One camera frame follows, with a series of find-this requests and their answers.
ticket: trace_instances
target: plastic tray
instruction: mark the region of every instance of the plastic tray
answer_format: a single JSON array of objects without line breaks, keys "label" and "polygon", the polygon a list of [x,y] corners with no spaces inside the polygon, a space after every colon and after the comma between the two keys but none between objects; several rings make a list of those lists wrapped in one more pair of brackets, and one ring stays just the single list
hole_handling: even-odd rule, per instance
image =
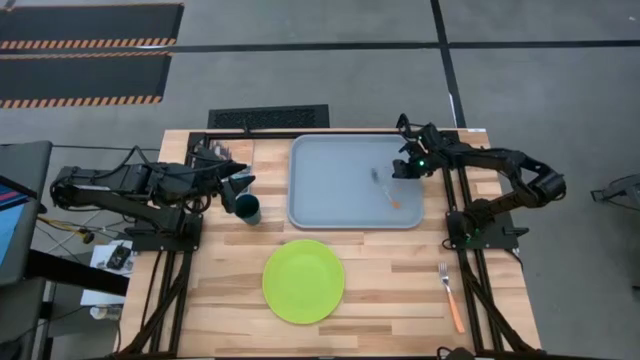
[{"label": "plastic tray", "polygon": [[[399,135],[303,135],[291,146],[287,215],[299,228],[408,229],[424,217],[419,179],[393,179]],[[380,184],[371,177],[378,171]],[[394,208],[382,185],[387,186]]]}]

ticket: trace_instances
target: gray floor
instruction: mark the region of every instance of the gray floor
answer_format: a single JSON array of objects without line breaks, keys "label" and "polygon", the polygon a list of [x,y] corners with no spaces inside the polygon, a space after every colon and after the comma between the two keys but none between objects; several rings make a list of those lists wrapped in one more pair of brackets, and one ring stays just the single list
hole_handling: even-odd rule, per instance
[{"label": "gray floor", "polygon": [[[441,2],[451,41],[640,39],[637,1]],[[18,0],[44,3],[94,2]],[[185,3],[183,45],[436,39],[426,0]],[[640,169],[634,147],[640,48],[454,50],[452,56],[467,125],[487,128],[494,146],[525,151],[566,176],[565,200],[513,214],[517,225],[531,228],[521,249],[543,347],[637,358],[640,302],[630,284],[640,282],[639,215],[595,204],[589,190]],[[454,125],[437,50],[179,54],[159,105],[2,110],[0,143],[157,147],[165,129],[204,128],[209,109],[313,103],[329,104],[333,127],[390,126],[400,112],[413,122]],[[62,165],[109,168],[122,156],[55,149],[50,177]],[[54,210],[52,216],[84,222],[91,214]],[[103,213],[91,224],[115,219]],[[76,240],[66,245],[90,249]],[[53,243],[38,232],[34,247],[49,250]],[[106,354],[113,336],[107,325],[66,336],[56,341],[54,358]]]}]

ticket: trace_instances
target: wooden table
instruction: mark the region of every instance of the wooden table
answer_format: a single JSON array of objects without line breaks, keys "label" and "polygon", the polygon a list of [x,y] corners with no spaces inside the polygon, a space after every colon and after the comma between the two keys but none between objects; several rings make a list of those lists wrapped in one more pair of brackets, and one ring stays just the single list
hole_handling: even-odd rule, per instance
[{"label": "wooden table", "polygon": [[[463,142],[474,147],[489,146],[484,131],[458,131]],[[189,133],[167,131],[159,160],[183,163]],[[262,222],[256,227],[245,225],[226,214],[217,198],[205,213],[201,247],[194,253],[178,355],[435,355],[438,346],[473,350],[457,257],[441,246],[448,237],[442,174],[422,178],[425,215],[415,229],[301,231],[289,223],[286,215],[291,142],[223,142],[231,148],[235,161],[253,166],[256,180],[252,192],[260,199]],[[452,174],[457,203],[463,204],[457,174]],[[501,194],[496,172],[467,168],[467,174],[474,198]],[[265,303],[261,288],[262,271],[269,256],[282,244],[301,238],[327,244],[342,260],[346,276],[344,296],[337,309],[323,321],[306,326],[276,317]],[[471,252],[469,256],[470,262],[475,263]],[[502,250],[485,251],[485,256],[496,305],[526,342],[539,347],[520,265]],[[143,253],[136,258],[121,322],[123,345],[140,328],[155,258],[156,253]],[[442,261],[449,265],[451,287],[467,330],[464,334],[454,328],[439,281],[437,264]],[[149,313],[155,308],[163,263],[156,276]],[[484,344],[490,348],[486,315],[479,303],[478,308]],[[164,323],[161,350],[168,346],[171,314],[172,309]]]}]

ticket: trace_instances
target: lime green plate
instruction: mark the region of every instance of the lime green plate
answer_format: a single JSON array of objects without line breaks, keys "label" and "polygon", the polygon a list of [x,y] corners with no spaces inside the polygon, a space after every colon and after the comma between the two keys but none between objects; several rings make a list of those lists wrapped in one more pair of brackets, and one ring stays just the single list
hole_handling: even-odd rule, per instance
[{"label": "lime green plate", "polygon": [[338,306],[344,270],[336,255],[314,240],[296,240],[271,255],[262,293],[276,315],[294,324],[324,319]]}]

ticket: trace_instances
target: fork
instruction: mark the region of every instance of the fork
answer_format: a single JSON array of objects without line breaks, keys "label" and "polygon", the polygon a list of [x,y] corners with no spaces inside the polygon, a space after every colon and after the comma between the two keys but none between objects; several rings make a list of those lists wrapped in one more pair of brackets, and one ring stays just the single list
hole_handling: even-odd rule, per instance
[{"label": "fork", "polygon": [[451,307],[451,315],[453,315],[453,322],[456,325],[456,330],[460,334],[464,334],[464,325],[462,325],[462,319],[460,318],[460,313],[458,312],[458,307],[456,306],[456,302],[453,300],[453,295],[451,295],[451,288],[449,287],[449,274],[447,273],[447,263],[438,264],[438,272],[440,273],[440,281],[447,289],[447,296],[449,298],[449,307]]}]

